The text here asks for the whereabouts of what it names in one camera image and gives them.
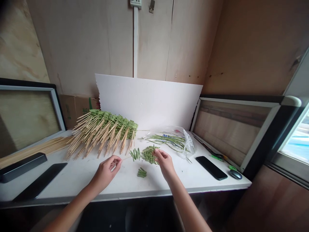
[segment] hand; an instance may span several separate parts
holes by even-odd
[[[100,192],[102,192],[119,171],[121,163],[122,159],[115,155],[112,155],[110,158],[100,163],[97,172],[88,184],[88,187],[91,189],[91,193],[97,196]]]
[[[173,177],[177,177],[172,158],[169,154],[157,148],[152,154],[157,157],[155,161],[160,164],[162,174],[167,182],[171,181]]]

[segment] cardboard box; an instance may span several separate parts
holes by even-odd
[[[77,125],[77,119],[90,109],[100,109],[98,98],[59,95],[59,99],[68,130],[73,129]]]

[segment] plywood wall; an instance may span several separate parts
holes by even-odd
[[[224,1],[202,93],[283,94],[309,46],[309,1]]]
[[[0,16],[0,76],[49,83],[26,0],[4,2]]]
[[[226,226],[227,232],[309,230],[309,191],[263,166]]]
[[[150,0],[139,10],[138,70],[145,79],[203,84],[223,0]],[[126,0],[28,0],[52,83],[98,96],[95,73],[133,76],[133,10]]]

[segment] white table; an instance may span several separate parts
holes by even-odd
[[[136,138],[140,138],[146,133],[146,131],[138,131]],[[70,134],[71,131],[68,130],[59,136],[68,136]],[[246,189],[251,185],[251,181],[245,177],[241,180],[231,177],[228,173],[229,164],[212,158],[210,153],[192,135],[191,137],[196,149],[196,153],[190,157],[192,164],[187,160],[180,158],[177,153],[168,146],[157,145],[160,149],[165,150],[171,155],[176,173],[189,193]],[[153,143],[147,143],[145,140],[135,140],[135,147],[139,148],[141,151],[149,145],[153,145]],[[63,149],[48,155],[47,162],[37,166],[18,178],[5,184],[0,183],[1,208],[66,204],[70,202],[89,183],[96,172],[99,163],[108,158],[101,154],[100,158],[97,159],[97,150],[97,148],[94,148],[85,159],[80,157],[77,160],[71,158],[69,161],[66,161],[64,158],[67,149]],[[125,153],[123,153],[119,156],[124,159],[128,155],[125,156]],[[228,175],[228,178],[221,181],[216,180],[195,160],[195,157],[198,156],[206,156],[211,162],[225,172]],[[68,164],[37,197],[37,199],[21,203],[10,202],[52,164],[63,162],[68,162]],[[143,167],[147,171],[146,178],[136,176],[140,167]],[[142,160],[136,160],[133,162],[132,159],[126,159],[123,161],[121,169],[109,186],[107,186],[107,188],[93,201],[168,195],[171,195],[171,191],[167,182],[163,178],[158,165],[150,164],[149,162]]]

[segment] power socket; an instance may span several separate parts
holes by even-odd
[[[142,8],[142,0],[130,0],[131,7],[138,7],[139,9]]]

